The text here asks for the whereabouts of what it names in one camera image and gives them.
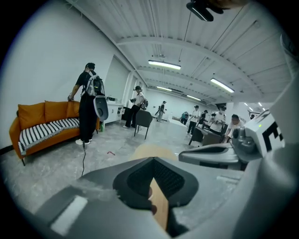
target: fluorescent light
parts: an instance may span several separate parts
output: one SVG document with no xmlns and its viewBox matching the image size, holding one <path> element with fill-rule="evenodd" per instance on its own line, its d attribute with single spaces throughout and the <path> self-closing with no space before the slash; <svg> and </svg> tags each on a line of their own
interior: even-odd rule
<svg viewBox="0 0 299 239">
<path fill-rule="evenodd" d="M 172 91 L 171 89 L 163 88 L 163 87 L 160 87 L 160 86 L 157 86 L 157 88 L 162 89 L 162 90 L 166 90 L 166 91 Z"/>
<path fill-rule="evenodd" d="M 207 19 L 205 19 L 205 17 L 203 15 L 201 15 L 195 8 L 192 7 L 192 9 L 197 12 L 205 21 L 207 21 Z"/>
<path fill-rule="evenodd" d="M 215 78 L 212 78 L 211 81 L 219 86 L 221 86 L 222 88 L 226 89 L 227 91 L 229 91 L 230 93 L 234 93 L 235 91 L 231 88 L 229 88 L 227 85 L 224 85 L 223 83 L 221 83 L 220 81 L 216 80 Z"/>
<path fill-rule="evenodd" d="M 191 95 L 187 95 L 187 97 L 201 101 L 201 99 L 195 98 L 195 97 L 193 97 Z"/>
<path fill-rule="evenodd" d="M 176 69 L 176 70 L 181 69 L 181 66 L 180 66 L 180 65 L 171 64 L 171 63 L 167 63 L 167 62 L 160 62 L 160 61 L 152 61 L 152 60 L 149 60 L 149 64 L 150 64 L 150 65 L 160 65 L 160 66 L 165 66 L 165 67 L 173 68 L 173 69 Z"/>
</svg>

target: vr headset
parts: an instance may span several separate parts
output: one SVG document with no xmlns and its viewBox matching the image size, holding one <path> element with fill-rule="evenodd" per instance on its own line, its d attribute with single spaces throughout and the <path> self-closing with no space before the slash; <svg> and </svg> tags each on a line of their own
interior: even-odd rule
<svg viewBox="0 0 299 239">
<path fill-rule="evenodd" d="M 187 3 L 186 7 L 203 21 L 214 20 L 214 17 L 210 14 L 207 8 L 217 14 L 223 14 L 223 10 L 221 8 L 212 5 L 208 0 L 192 0 Z"/>
</svg>

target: black pants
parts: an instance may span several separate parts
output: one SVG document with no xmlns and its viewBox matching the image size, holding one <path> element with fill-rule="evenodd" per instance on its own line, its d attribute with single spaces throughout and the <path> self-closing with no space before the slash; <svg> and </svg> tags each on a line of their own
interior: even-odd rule
<svg viewBox="0 0 299 239">
<path fill-rule="evenodd" d="M 85 143 L 93 137 L 93 132 L 97 123 L 97 114 L 95 113 L 93 106 L 94 97 L 83 95 L 80 100 L 79 107 L 79 128 L 80 128 L 80 139 Z"/>
<path fill-rule="evenodd" d="M 210 129 L 210 131 L 211 131 L 212 133 L 214 133 L 214 134 L 217 134 L 217 135 L 220 135 L 220 134 L 221 134 L 221 132 L 217 132 L 217 131 L 212 130 L 212 129 Z"/>
<path fill-rule="evenodd" d="M 192 122 L 190 121 L 190 125 L 189 125 L 189 129 L 188 129 L 188 133 L 190 133 L 190 130 L 191 130 L 191 134 L 193 134 L 193 131 L 195 129 L 195 126 L 196 126 L 196 122 Z"/>
<path fill-rule="evenodd" d="M 181 123 L 184 124 L 184 125 L 186 125 L 187 119 L 181 119 Z"/>
<path fill-rule="evenodd" d="M 131 121 L 132 121 L 132 127 L 136 127 L 136 114 L 140 110 L 139 106 L 133 105 L 132 108 L 129 111 L 126 126 L 131 127 Z"/>
</svg>

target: black cable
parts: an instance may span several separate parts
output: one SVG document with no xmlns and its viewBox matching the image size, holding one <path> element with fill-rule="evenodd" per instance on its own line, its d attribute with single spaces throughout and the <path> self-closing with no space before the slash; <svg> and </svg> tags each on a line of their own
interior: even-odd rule
<svg viewBox="0 0 299 239">
<path fill-rule="evenodd" d="M 84 159 L 85 159 L 85 156 L 86 156 L 85 142 L 83 142 L 83 149 L 84 149 L 84 158 L 83 158 L 83 161 L 82 161 L 82 164 L 83 164 L 83 171 L 82 171 L 81 177 L 83 176 L 83 173 L 84 173 Z"/>
</svg>

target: white sneaker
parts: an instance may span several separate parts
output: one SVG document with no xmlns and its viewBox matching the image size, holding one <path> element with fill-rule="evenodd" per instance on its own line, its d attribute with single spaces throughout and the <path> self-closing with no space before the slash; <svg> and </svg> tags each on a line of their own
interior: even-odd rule
<svg viewBox="0 0 299 239">
<path fill-rule="evenodd" d="M 76 140 L 76 144 L 78 144 L 78 145 L 83 145 L 83 141 L 82 140 Z"/>
</svg>

